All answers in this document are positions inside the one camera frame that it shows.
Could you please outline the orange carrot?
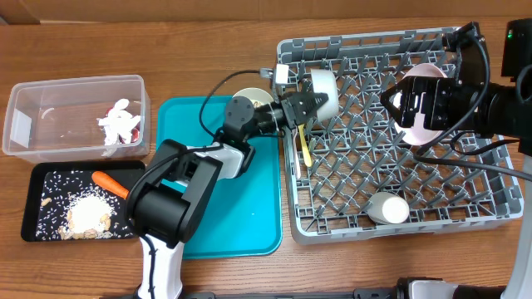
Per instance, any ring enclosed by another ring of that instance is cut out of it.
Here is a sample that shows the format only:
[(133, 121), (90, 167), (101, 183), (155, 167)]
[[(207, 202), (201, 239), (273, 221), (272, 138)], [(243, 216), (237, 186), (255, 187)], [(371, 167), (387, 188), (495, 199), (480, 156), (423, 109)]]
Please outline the orange carrot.
[(115, 194), (120, 198), (127, 198), (129, 191), (115, 181), (110, 175), (101, 171), (95, 171), (92, 173), (91, 178), (93, 182), (101, 188)]

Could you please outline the white napkin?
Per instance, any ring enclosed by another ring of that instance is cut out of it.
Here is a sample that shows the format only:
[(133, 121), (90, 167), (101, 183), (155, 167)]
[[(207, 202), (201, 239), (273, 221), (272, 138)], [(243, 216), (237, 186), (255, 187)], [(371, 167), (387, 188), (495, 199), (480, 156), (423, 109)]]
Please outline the white napkin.
[(141, 117), (126, 110), (129, 104), (128, 99), (119, 99), (107, 110), (104, 118), (97, 120), (97, 124), (105, 133), (106, 150), (102, 157), (110, 158), (116, 152), (116, 148), (111, 148), (112, 145), (129, 145), (140, 138)]

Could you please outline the red snack wrapper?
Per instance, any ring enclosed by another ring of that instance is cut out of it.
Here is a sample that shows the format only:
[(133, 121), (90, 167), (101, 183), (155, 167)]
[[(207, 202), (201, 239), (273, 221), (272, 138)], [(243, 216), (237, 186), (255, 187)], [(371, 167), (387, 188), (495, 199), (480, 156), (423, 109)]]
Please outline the red snack wrapper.
[(105, 145), (130, 144), (139, 139), (139, 115), (111, 108), (102, 121), (106, 134)]

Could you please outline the white plastic fork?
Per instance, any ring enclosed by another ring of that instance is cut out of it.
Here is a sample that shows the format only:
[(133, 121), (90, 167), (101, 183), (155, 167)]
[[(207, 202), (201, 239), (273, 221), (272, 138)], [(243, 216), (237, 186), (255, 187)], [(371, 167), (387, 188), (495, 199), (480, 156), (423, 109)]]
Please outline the white plastic fork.
[(300, 160), (298, 156), (298, 130), (293, 129), (292, 130), (292, 146), (293, 146), (293, 159), (294, 159), (294, 170), (295, 170), (295, 177), (297, 180), (301, 179), (301, 166), (300, 166)]

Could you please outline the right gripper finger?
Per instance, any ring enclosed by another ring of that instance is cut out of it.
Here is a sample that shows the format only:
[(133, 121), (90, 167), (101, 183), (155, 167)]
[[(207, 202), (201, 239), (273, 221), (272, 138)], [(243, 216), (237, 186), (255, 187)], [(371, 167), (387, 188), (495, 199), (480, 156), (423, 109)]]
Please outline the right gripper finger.
[(380, 102), (393, 102), (396, 95), (402, 96), (406, 94), (411, 86), (411, 77), (404, 77), (394, 86), (382, 92), (380, 95)]
[(399, 126), (410, 126), (410, 118), (406, 109), (407, 105), (403, 103), (401, 97), (382, 97), (381, 104)]

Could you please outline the pink round plate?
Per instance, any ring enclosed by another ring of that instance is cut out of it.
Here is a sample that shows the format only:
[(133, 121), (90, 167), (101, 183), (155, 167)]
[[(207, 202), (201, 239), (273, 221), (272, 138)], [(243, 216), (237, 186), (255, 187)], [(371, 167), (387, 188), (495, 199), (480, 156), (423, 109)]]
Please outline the pink round plate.
[[(443, 77), (446, 78), (446, 74), (437, 66), (430, 63), (422, 63), (411, 68), (404, 76), (406, 79), (408, 76), (429, 76), (429, 77)], [(403, 128), (398, 123), (394, 124), (396, 132), (400, 134), (404, 133), (402, 140), (409, 145), (425, 145), (435, 138), (437, 138), (442, 131), (441, 130), (428, 130), (423, 127), (424, 115), (417, 113), (415, 117), (414, 125), (410, 128)]]

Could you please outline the white bowl with peanuts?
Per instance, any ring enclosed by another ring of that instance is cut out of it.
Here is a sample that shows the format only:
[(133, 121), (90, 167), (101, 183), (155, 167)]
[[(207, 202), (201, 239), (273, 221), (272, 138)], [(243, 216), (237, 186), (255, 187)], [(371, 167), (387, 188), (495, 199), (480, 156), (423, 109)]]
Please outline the white bowl with peanuts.
[(273, 102), (273, 97), (267, 91), (256, 87), (244, 88), (236, 92), (234, 97), (236, 96), (248, 98), (252, 102), (254, 108)]

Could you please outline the grey bowl with food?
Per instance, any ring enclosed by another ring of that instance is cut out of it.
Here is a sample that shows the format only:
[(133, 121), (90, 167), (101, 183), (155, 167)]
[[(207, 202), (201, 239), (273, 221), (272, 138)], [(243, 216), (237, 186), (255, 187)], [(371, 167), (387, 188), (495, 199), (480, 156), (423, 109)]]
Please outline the grey bowl with food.
[(329, 120), (339, 112), (336, 77), (329, 70), (311, 70), (311, 80), (314, 93), (324, 93), (328, 100), (317, 111), (318, 121)]

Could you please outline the yellow plastic spoon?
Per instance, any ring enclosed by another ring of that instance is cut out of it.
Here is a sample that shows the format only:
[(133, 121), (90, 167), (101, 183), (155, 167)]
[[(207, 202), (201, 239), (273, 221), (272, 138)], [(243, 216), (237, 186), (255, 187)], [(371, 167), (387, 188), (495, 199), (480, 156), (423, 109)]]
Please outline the yellow plastic spoon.
[(304, 161), (304, 163), (305, 163), (305, 165), (307, 167), (311, 167), (313, 165), (313, 161), (312, 161), (312, 157), (310, 155), (310, 151), (308, 149), (307, 141), (305, 139), (304, 125), (299, 125), (298, 126), (298, 134), (299, 134), (299, 138), (300, 138), (301, 149), (302, 149), (302, 152), (303, 152), (303, 161)]

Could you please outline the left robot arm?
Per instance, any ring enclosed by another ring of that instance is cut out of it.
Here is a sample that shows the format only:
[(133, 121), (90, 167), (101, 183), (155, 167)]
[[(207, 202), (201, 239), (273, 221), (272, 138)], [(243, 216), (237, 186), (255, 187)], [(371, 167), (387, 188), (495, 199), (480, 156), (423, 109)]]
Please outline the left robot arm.
[(255, 155), (250, 139), (292, 130), (312, 118), (330, 118), (337, 108), (336, 96), (324, 91), (294, 92), (259, 107), (235, 96), (225, 105), (224, 123), (211, 145), (164, 140), (126, 197), (125, 220), (144, 255), (134, 296), (180, 296), (184, 245), (200, 225), (216, 183), (238, 178), (249, 168)]

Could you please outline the white plastic cup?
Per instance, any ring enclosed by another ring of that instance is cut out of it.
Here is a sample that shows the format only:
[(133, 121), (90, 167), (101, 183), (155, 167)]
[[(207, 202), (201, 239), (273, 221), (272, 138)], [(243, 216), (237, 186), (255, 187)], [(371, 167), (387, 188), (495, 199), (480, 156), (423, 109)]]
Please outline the white plastic cup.
[(370, 197), (371, 203), (367, 215), (375, 223), (399, 224), (404, 223), (410, 214), (407, 201), (395, 194), (378, 192)]

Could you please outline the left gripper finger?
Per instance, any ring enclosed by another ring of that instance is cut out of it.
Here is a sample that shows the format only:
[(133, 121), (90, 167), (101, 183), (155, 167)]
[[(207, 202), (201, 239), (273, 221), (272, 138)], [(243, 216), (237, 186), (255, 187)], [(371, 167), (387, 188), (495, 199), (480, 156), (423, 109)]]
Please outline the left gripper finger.
[(301, 100), (301, 124), (307, 123), (318, 115), (318, 111), (325, 106), (326, 99), (303, 99)]
[(295, 92), (290, 96), (290, 101), (298, 105), (323, 105), (328, 101), (326, 93)]

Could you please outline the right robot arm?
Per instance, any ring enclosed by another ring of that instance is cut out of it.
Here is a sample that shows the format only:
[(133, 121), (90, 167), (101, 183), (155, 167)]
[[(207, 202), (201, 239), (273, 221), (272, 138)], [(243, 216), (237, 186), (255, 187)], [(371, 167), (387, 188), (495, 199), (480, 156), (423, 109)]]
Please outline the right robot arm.
[[(506, 27), (502, 76), (512, 86), (490, 80), (490, 63), (480, 26), (471, 22), (441, 36), (446, 51), (457, 55), (456, 74), (452, 78), (409, 76), (380, 96), (381, 104), (402, 128), (411, 128), (417, 115), (428, 130), (440, 135), (422, 143), (415, 160), (426, 164), (442, 164), (489, 173), (506, 174), (523, 179), (525, 200), (523, 222), (515, 265), (506, 286), (473, 287), (441, 280), (407, 278), (397, 284), (397, 296), (423, 298), (435, 294), (442, 298), (529, 298), (531, 296), (531, 21), (518, 19)], [(523, 169), (502, 168), (459, 159), (439, 159), (426, 152), (450, 133), (456, 142), (464, 134), (504, 139), (474, 150), (483, 154), (499, 146), (516, 142), (525, 156)]]

